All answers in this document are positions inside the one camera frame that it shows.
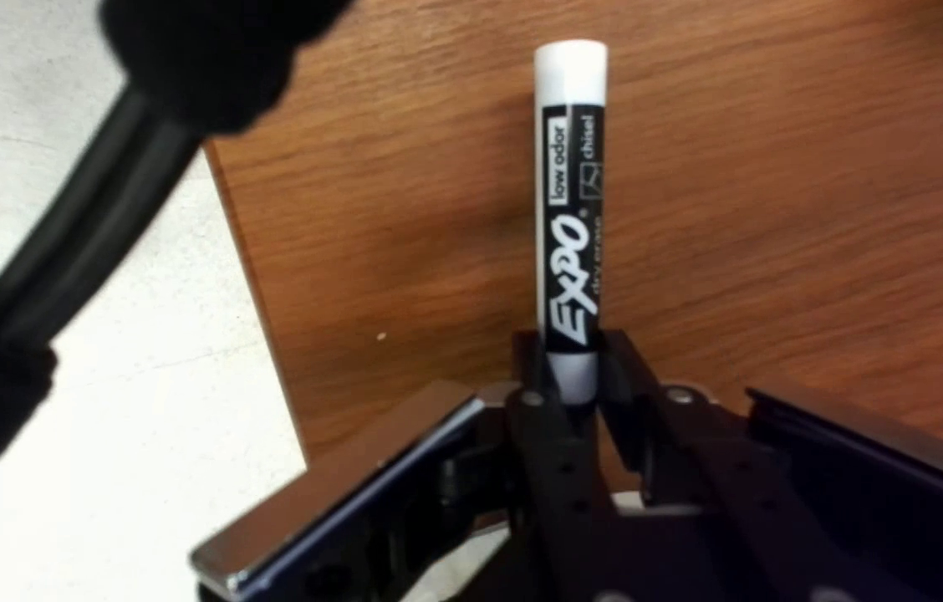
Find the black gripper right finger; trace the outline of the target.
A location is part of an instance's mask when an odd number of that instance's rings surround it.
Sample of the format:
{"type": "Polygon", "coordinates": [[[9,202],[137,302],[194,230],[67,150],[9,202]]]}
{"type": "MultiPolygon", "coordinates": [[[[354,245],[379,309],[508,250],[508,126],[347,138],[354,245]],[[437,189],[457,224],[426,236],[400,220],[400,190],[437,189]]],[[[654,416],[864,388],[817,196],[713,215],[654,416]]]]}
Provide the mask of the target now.
{"type": "Polygon", "coordinates": [[[666,388],[622,332],[597,338],[597,408],[649,504],[608,556],[634,602],[919,602],[830,536],[739,416],[666,388]]]}

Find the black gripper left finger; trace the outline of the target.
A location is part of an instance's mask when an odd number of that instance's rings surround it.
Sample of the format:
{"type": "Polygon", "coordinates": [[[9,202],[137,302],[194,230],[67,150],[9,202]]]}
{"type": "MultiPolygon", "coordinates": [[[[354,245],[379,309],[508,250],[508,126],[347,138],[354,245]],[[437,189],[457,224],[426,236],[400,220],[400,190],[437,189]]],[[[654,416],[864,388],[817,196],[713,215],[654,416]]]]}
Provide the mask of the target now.
{"type": "Polygon", "coordinates": [[[644,474],[644,396],[651,380],[622,332],[587,355],[548,352],[537,333],[516,338],[518,388],[505,401],[537,588],[554,602],[649,602],[641,521],[611,502],[597,454],[611,448],[629,474],[644,474]]]}

